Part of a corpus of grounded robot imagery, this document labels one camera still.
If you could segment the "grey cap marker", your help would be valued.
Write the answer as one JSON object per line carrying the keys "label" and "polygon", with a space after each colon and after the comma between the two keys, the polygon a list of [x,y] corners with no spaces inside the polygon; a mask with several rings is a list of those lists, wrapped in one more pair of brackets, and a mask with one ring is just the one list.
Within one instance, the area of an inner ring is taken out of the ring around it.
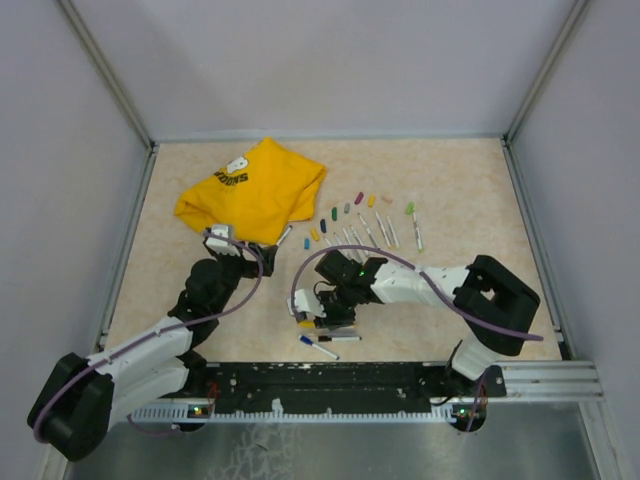
{"label": "grey cap marker", "polygon": [[[359,235],[358,231],[356,230],[356,228],[353,225],[350,225],[350,231],[352,233],[352,235],[354,236],[356,243],[360,246],[360,247],[364,247],[366,246],[364,241],[362,240],[361,236]],[[367,250],[362,250],[363,255],[365,258],[369,258],[370,257],[370,253]]]}

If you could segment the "yellow cap rainbow marker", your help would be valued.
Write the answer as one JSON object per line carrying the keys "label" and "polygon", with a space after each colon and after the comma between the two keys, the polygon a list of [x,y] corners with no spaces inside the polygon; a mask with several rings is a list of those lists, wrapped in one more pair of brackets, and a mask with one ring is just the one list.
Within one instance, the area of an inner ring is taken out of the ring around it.
{"label": "yellow cap rainbow marker", "polygon": [[386,246],[387,246],[387,248],[391,249],[393,247],[393,243],[391,242],[391,238],[389,236],[389,232],[387,230],[387,227],[386,227],[384,221],[382,220],[381,215],[377,211],[374,211],[374,214],[375,214],[375,217],[376,217],[376,221],[377,221],[377,223],[379,225],[379,228],[380,228],[380,230],[382,232],[382,235],[383,235],[384,241],[386,243]]}

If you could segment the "lime green cap marker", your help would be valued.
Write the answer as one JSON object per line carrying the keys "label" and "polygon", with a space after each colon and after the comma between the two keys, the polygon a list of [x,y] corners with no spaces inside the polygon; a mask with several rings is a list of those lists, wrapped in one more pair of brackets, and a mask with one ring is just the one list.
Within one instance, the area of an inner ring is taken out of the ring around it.
{"label": "lime green cap marker", "polygon": [[422,234],[421,234],[421,230],[418,222],[418,216],[415,210],[411,213],[411,217],[412,217],[412,223],[414,228],[417,251],[419,253],[423,253],[424,243],[423,243]]}

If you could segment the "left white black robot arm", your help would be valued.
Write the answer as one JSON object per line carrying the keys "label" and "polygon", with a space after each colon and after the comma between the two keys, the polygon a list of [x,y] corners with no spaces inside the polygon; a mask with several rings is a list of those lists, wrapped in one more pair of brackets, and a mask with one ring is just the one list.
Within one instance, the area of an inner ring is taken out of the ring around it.
{"label": "left white black robot arm", "polygon": [[192,266],[176,305],[154,326],[113,349],[68,353],[56,362],[27,416],[38,442],[79,461],[134,410],[167,394],[194,397],[206,389],[196,347],[232,313],[227,304],[241,280],[272,275],[278,248],[219,236],[204,246],[209,258]]}

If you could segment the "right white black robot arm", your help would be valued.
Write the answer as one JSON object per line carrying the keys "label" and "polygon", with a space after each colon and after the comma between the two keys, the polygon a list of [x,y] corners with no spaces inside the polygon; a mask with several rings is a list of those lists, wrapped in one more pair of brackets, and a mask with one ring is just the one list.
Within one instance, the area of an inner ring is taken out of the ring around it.
{"label": "right white black robot arm", "polygon": [[360,305],[420,304],[446,308],[470,332],[453,349],[435,379],[434,397],[470,395],[502,357],[517,357],[531,331],[539,295],[502,263],[478,255],[468,265],[421,268],[376,250],[364,262],[344,249],[328,248],[315,267],[327,289],[300,289],[293,296],[296,317],[311,316],[316,327],[335,330],[356,320]]}

